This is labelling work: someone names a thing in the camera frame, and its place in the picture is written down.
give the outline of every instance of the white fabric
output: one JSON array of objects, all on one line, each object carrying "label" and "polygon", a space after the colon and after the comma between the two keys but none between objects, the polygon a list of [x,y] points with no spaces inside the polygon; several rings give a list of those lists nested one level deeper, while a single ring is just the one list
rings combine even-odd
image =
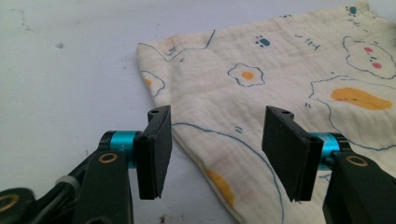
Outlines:
[{"label": "white fabric", "polygon": [[261,150],[265,107],[342,133],[396,175],[395,36],[358,1],[142,43],[138,60],[155,104],[172,106],[174,137],[241,223],[317,224],[330,172],[311,202],[291,203]]}]

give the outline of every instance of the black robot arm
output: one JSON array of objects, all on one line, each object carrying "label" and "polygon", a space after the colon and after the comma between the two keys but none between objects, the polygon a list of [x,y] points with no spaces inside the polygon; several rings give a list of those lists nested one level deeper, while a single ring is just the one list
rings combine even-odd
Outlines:
[{"label": "black robot arm", "polygon": [[134,223],[128,168],[136,168],[141,199],[161,197],[171,151],[167,105],[148,112],[143,132],[105,133],[99,147],[42,198],[24,188],[0,192],[0,223]]},{"label": "black robot arm", "polygon": [[351,149],[340,133],[307,133],[284,109],[267,106],[262,150],[290,201],[310,201],[319,167],[332,169],[323,204],[328,224],[396,223],[396,180]]}]

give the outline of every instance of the blue outline drawing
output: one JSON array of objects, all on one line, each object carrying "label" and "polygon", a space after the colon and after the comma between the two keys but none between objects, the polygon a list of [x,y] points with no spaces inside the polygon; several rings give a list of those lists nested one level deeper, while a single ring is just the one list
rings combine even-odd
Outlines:
[{"label": "blue outline drawing", "polygon": [[[395,74],[393,74],[392,77],[381,77],[380,75],[377,75],[377,74],[375,74],[375,73],[373,73],[373,72],[371,72],[371,71],[369,71],[369,70],[367,70],[367,69],[360,69],[360,68],[356,67],[355,65],[353,65],[352,63],[350,63],[349,58],[350,58],[351,54],[350,54],[350,52],[349,52],[349,50],[348,50],[348,48],[347,48],[347,46],[346,46],[346,40],[349,39],[349,38],[350,38],[355,44],[356,44],[356,43],[358,43],[358,44],[359,44],[359,43],[363,43],[363,44],[365,44],[365,45],[370,45],[370,46],[373,46],[374,48],[379,48],[379,49],[383,50],[386,54],[388,54],[390,60],[393,62],[393,66],[394,66],[394,68],[395,68]],[[395,63],[394,60],[393,60],[393,56],[392,56],[389,52],[387,52],[386,50],[384,50],[384,49],[382,49],[381,47],[379,47],[378,45],[376,45],[376,44],[370,44],[370,43],[367,43],[367,42],[364,42],[364,41],[356,41],[356,40],[355,40],[353,37],[351,37],[351,36],[345,36],[344,39],[343,39],[343,47],[344,47],[344,49],[346,50],[346,53],[347,53],[346,62],[347,62],[350,66],[354,67],[355,69],[357,69],[357,70],[359,70],[359,71],[362,71],[362,72],[370,73],[371,75],[373,75],[373,76],[375,76],[375,77],[382,78],[382,79],[393,79],[394,77],[396,77],[396,63]],[[376,60],[376,58],[375,58],[375,57],[370,57],[370,60]]]},{"label": "blue outline drawing", "polygon": [[264,162],[264,164],[268,167],[268,170],[271,172],[271,174],[272,174],[272,176],[273,176],[274,185],[275,185],[275,187],[276,187],[276,190],[277,190],[277,193],[278,193],[278,196],[279,196],[280,207],[281,207],[281,209],[282,209],[282,212],[281,212],[282,223],[284,222],[284,219],[285,219],[285,209],[284,209],[284,207],[283,207],[282,194],[281,194],[281,192],[280,192],[279,185],[278,185],[278,183],[276,182],[276,174],[275,174],[275,171],[273,170],[273,168],[272,168],[272,166],[270,165],[269,161],[267,161],[267,160],[266,160],[260,153],[258,153],[253,147],[251,147],[251,146],[248,145],[246,142],[244,142],[243,140],[241,140],[241,139],[239,139],[239,138],[237,138],[237,137],[235,137],[235,136],[229,135],[229,134],[227,134],[227,133],[220,133],[220,132],[217,132],[217,131],[214,131],[214,130],[205,129],[205,128],[202,128],[202,127],[200,127],[200,126],[198,126],[198,125],[190,124],[190,123],[187,123],[187,122],[176,122],[176,123],[173,123],[173,124],[172,124],[172,127],[175,127],[175,126],[178,126],[178,125],[183,125],[183,126],[192,127],[192,128],[194,128],[194,129],[199,130],[199,131],[202,131],[202,132],[204,132],[204,133],[214,133],[214,134],[218,134],[218,135],[221,135],[221,136],[225,136],[225,137],[231,138],[231,139],[233,139],[233,140],[235,140],[235,141],[237,141],[237,142],[239,142],[239,143],[242,143],[242,144],[246,147],[246,149],[248,149],[248,151],[252,152],[255,156],[259,157],[259,158]]},{"label": "blue outline drawing", "polygon": [[157,90],[157,92],[155,92],[155,94],[151,93],[151,94],[152,94],[152,97],[156,97],[158,94],[160,94],[160,91],[161,91],[161,90],[165,89],[165,82],[164,82],[162,79],[160,79],[159,77],[155,76],[153,73],[150,73],[149,71],[146,71],[146,70],[142,70],[141,73],[142,73],[143,79],[146,79],[146,76],[144,75],[144,73],[149,73],[149,74],[150,74],[151,76],[153,76],[154,78],[159,79],[159,80],[161,81],[161,83],[163,84],[163,85]]},{"label": "blue outline drawing", "polygon": [[[362,82],[362,83],[373,85],[373,86],[380,86],[380,87],[390,88],[390,89],[396,91],[396,88],[393,88],[393,87],[390,87],[390,86],[385,86],[385,85],[381,85],[381,84],[373,84],[373,83],[361,81],[361,80],[358,80],[358,79],[356,79],[354,77],[349,77],[349,76],[336,76],[336,77],[331,77],[331,78],[324,79],[324,80],[311,82],[312,93],[309,95],[308,98],[312,99],[312,100],[315,100],[315,101],[318,101],[318,102],[320,102],[320,103],[322,103],[322,104],[324,104],[324,105],[326,105],[328,107],[328,109],[329,109],[329,117],[328,117],[329,122],[332,125],[332,127],[334,127],[334,129],[337,130],[337,132],[339,132],[339,133],[343,133],[343,132],[341,132],[341,130],[334,125],[333,120],[332,120],[332,108],[329,106],[329,104],[319,100],[318,98],[312,98],[312,96],[315,94],[315,88],[314,88],[314,84],[315,83],[327,82],[327,81],[331,81],[331,80],[336,79],[336,78],[340,78],[340,80],[345,80],[345,81],[357,81],[357,82]],[[349,141],[350,144],[353,144],[355,146],[362,147],[362,148],[369,149],[369,150],[374,150],[374,151],[383,151],[383,150],[390,149],[392,147],[396,147],[396,144],[392,144],[392,145],[389,145],[389,146],[386,146],[386,147],[380,147],[380,148],[367,147],[367,146],[364,146],[364,145],[359,144],[357,142],[354,142],[354,141],[352,141],[350,139],[348,139],[348,141]]]},{"label": "blue outline drawing", "polygon": [[[215,32],[216,32],[216,30],[213,31],[212,35],[211,35],[211,36],[209,37],[209,39],[207,40],[206,45],[205,45],[203,48],[200,48],[200,49],[207,49],[207,48],[209,47],[210,42],[212,41],[213,36],[215,35]],[[162,54],[162,53],[160,53],[157,49],[155,49],[154,47],[152,47],[151,45],[144,44],[144,43],[139,43],[138,45],[143,45],[143,46],[147,46],[147,47],[149,47],[149,48],[154,49],[158,54],[160,54],[160,55],[163,57],[163,59],[164,59],[167,63],[172,62],[180,53],[182,53],[182,52],[185,51],[185,50],[199,50],[199,49],[195,49],[195,48],[183,49],[183,50],[181,50],[179,53],[173,55],[172,58],[171,58],[170,60],[167,60],[166,57],[163,56],[163,55],[171,56],[172,54],[174,54],[174,53],[176,52],[176,47],[175,47],[175,46],[173,46],[171,49],[169,49],[169,53],[164,53],[164,54]]]},{"label": "blue outline drawing", "polygon": [[[249,69],[255,69],[255,70],[257,70],[257,71],[260,73],[260,80],[261,80],[261,82],[260,82],[260,83],[252,83],[252,84],[244,84],[242,81],[239,80],[239,77],[232,76],[232,75],[231,75],[231,72],[232,72],[234,69],[236,69],[237,67],[239,67],[239,66],[245,66],[245,67],[247,67],[247,68],[249,68]],[[250,66],[248,66],[248,65],[246,65],[246,64],[244,64],[244,63],[237,63],[232,69],[230,69],[230,70],[228,71],[227,75],[228,75],[229,77],[232,77],[233,79],[235,79],[235,80],[236,80],[236,83],[238,83],[240,86],[243,86],[243,87],[252,87],[252,86],[258,86],[258,85],[263,85],[263,84],[265,84],[265,81],[264,81],[264,79],[263,79],[263,77],[264,77],[264,72],[263,72],[259,67],[250,67]]]}]

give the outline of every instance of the cartoon bear face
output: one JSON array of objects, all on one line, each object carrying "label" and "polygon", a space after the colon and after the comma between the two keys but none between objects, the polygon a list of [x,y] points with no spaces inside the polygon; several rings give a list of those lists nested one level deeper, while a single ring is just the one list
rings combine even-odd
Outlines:
[{"label": "cartoon bear face", "polygon": [[396,77],[396,64],[392,55],[378,45],[346,36],[344,48],[347,53],[346,61],[352,67],[384,79]]}]

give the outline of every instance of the screw hole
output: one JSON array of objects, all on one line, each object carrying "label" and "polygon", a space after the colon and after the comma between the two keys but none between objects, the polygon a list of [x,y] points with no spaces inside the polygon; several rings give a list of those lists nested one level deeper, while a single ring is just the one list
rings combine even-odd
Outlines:
[{"label": "screw hole", "polygon": [[8,194],[0,197],[0,213],[8,210],[8,208],[11,208],[14,206],[18,200],[20,199],[20,196],[18,194]]},{"label": "screw hole", "polygon": [[106,153],[99,157],[99,162],[101,163],[111,163],[117,159],[118,155],[116,153]]}]

